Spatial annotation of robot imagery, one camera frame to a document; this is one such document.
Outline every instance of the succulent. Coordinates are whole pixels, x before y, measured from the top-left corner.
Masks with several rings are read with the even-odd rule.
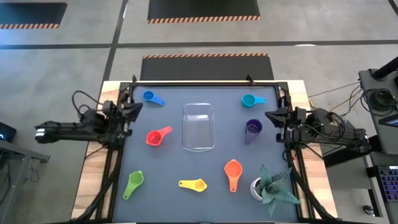
[[[285,203],[300,204],[297,199],[287,190],[281,189],[282,184],[286,178],[289,177],[292,168],[282,171],[279,174],[270,176],[267,168],[261,165],[261,179],[260,184],[256,186],[256,191],[262,197],[262,204],[268,205],[268,212],[270,216],[274,213],[276,201],[279,200]]]

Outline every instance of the orange striped tape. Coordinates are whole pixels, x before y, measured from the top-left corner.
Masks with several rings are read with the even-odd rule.
[[[150,19],[150,24],[176,23],[176,22],[224,22],[224,21],[255,21],[260,20],[261,16],[210,16],[210,17],[186,17],[186,18],[166,18]]]
[[[56,29],[59,24],[0,24],[0,29]]]
[[[268,57],[268,54],[251,53],[251,54],[181,54],[181,55],[145,55],[146,58],[182,58],[182,57]]]

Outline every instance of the teal measuring cup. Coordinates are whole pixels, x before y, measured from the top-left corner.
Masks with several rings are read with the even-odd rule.
[[[267,100],[252,94],[247,94],[242,97],[242,104],[245,108],[250,108],[258,103],[267,103]]]
[[[123,199],[128,200],[130,198],[131,193],[140,186],[144,181],[144,176],[142,171],[135,171],[129,175],[129,182],[127,183],[127,187],[123,193]]]

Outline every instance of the green measuring cup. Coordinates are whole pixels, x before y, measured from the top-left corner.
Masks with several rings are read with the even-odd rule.
[[[129,175],[129,182],[127,183],[127,187],[124,190],[123,199],[128,200],[131,193],[140,186],[144,181],[144,176],[142,171],[135,171]]]

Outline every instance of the purple cup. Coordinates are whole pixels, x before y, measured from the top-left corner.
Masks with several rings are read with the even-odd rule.
[[[253,139],[259,135],[259,133],[262,130],[262,124],[258,119],[251,119],[246,123],[246,137],[244,138],[244,143],[245,144],[250,144]]]

